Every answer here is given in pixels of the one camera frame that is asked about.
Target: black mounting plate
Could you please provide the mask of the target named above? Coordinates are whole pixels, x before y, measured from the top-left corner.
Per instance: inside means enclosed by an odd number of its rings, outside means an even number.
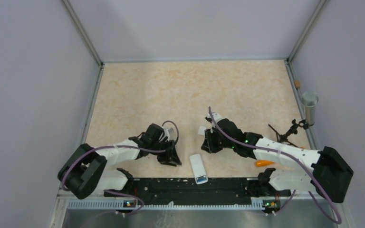
[[[248,178],[208,178],[197,185],[194,178],[135,178],[122,193],[140,197],[147,205],[247,205],[251,204]],[[290,191],[280,191],[290,196]],[[104,193],[105,197],[114,197]]]

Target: orange object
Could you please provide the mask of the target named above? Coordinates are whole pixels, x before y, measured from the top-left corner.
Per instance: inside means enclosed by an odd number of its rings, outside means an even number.
[[[300,88],[300,81],[299,80],[293,80],[293,82],[295,83],[295,88],[299,89]]]
[[[272,161],[267,161],[267,160],[257,160],[255,162],[255,166],[257,166],[257,167],[262,167],[262,166],[267,166],[267,165],[272,165],[272,164],[275,164],[275,163]]]

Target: black clamp stand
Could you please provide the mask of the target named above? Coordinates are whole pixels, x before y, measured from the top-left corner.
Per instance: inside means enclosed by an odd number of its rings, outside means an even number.
[[[288,143],[289,145],[296,146],[295,144],[291,143],[288,139],[288,137],[292,134],[297,134],[297,129],[299,127],[303,128],[304,130],[307,130],[310,126],[306,123],[306,120],[302,120],[299,123],[296,123],[296,119],[292,120],[292,126],[285,134],[279,134],[275,128],[273,128],[270,124],[268,126],[276,133],[276,141],[280,143]]]

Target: white cable clip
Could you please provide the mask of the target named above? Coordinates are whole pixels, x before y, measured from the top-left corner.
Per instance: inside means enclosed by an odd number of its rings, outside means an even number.
[[[164,139],[165,137],[167,137],[167,141],[169,141],[170,140],[170,133],[172,133],[173,131],[174,131],[174,129],[172,127],[168,127],[168,128],[163,127],[164,135],[161,138],[161,140]]]
[[[278,147],[277,157],[278,157],[279,164],[282,164],[282,161],[280,160],[280,153],[282,152],[283,147],[285,147],[285,144],[281,144],[281,145]]]
[[[113,146],[114,146],[113,155],[118,156],[120,153],[119,148],[118,148],[117,144],[114,144]]]
[[[206,130],[205,126],[200,126],[199,129],[198,129],[198,135],[204,136],[205,135],[205,130]]]

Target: silver cylinder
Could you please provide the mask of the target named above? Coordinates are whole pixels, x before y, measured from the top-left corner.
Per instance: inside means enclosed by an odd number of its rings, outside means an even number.
[[[316,105],[318,103],[318,96],[315,92],[306,91],[301,96],[301,103],[304,106],[304,112],[306,113],[306,123],[309,126],[313,126],[315,122]]]

